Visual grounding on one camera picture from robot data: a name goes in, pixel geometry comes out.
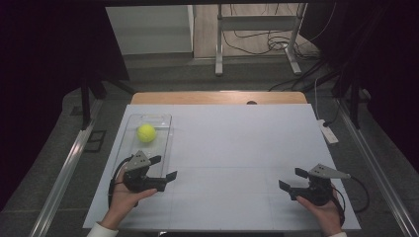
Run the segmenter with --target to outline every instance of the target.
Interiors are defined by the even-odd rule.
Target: wall
[[[108,16],[123,55],[192,52],[189,6],[110,7]]]

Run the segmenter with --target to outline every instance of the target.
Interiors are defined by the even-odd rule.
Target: gray floor
[[[301,68],[307,70],[312,61],[303,61]],[[130,81],[125,82],[137,91],[268,91],[277,83],[296,77],[284,57],[226,58],[224,75],[214,76],[213,60],[194,60],[184,57],[143,58],[131,56],[126,59]],[[325,70],[315,73],[304,83],[312,82]],[[325,83],[305,94],[321,119],[332,120],[341,108],[330,95],[334,81]],[[82,223],[90,207],[103,168],[111,151],[119,123],[131,95],[104,82],[108,96],[100,109],[94,131],[105,130],[104,144],[98,152],[84,152],[80,157],[73,178],[68,185],[47,236],[86,236],[88,230]],[[287,90],[291,84],[277,87]],[[28,236],[44,205],[50,189],[60,172],[65,158],[81,127],[79,108],[80,92],[68,94],[63,101],[63,111],[48,142],[25,180],[15,191],[0,213],[2,236]],[[360,105],[361,130],[377,156],[390,182],[399,193],[416,226],[419,225],[419,177],[405,157],[372,119],[365,104]],[[370,192],[371,204],[367,211],[358,214],[361,231],[349,236],[404,236],[391,209],[381,194],[377,183],[368,170],[354,138],[351,136],[341,113],[330,127],[340,142],[329,146],[338,169],[363,181]],[[97,143],[88,143],[86,149],[94,150]],[[354,209],[364,205],[366,198],[354,182],[345,182]],[[119,236],[146,236],[144,233],[121,231]],[[286,233],[286,236],[321,236],[318,231],[309,233]]]

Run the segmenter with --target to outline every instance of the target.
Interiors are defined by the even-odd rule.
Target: metal stand
[[[222,75],[222,41],[223,31],[293,31],[285,53],[293,69],[293,74],[300,75],[298,63],[295,60],[293,45],[298,35],[305,3],[301,3],[296,16],[227,16],[221,13],[221,4],[218,4],[217,39],[215,55],[215,75]]]

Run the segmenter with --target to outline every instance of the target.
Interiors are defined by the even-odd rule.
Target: metal rail
[[[46,235],[56,211],[58,210],[59,204],[61,203],[62,197],[67,190],[68,183],[71,180],[84,146],[86,145],[93,126],[95,125],[96,117],[99,109],[102,107],[102,104],[102,100],[95,100],[93,103],[90,122],[85,130],[80,130],[78,133],[77,138],[71,147],[67,159],[65,160],[64,165],[56,178],[55,184],[53,185],[29,236],[39,237]]]
[[[357,146],[360,149],[370,172],[376,180],[376,183],[385,200],[387,201],[387,204],[390,210],[392,211],[392,214],[398,222],[401,231],[403,231],[404,236],[419,236],[417,228],[415,227],[409,212],[407,211],[400,196],[397,194],[396,190],[389,182],[387,176],[385,175],[379,162],[377,161],[374,152],[366,142],[362,132],[359,129],[356,129],[354,124],[351,122],[351,119],[349,117],[349,110],[346,107],[345,103],[340,103],[339,101],[337,101],[337,103],[341,104],[343,108],[341,115],[345,121],[345,124],[348,126],[351,135],[357,143]]]

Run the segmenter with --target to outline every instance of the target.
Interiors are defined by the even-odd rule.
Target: power strip
[[[339,140],[333,133],[332,129],[328,126],[323,126],[324,119],[318,120],[318,126],[320,127],[321,132],[323,132],[324,139],[327,141],[328,144],[335,144],[338,143]]]

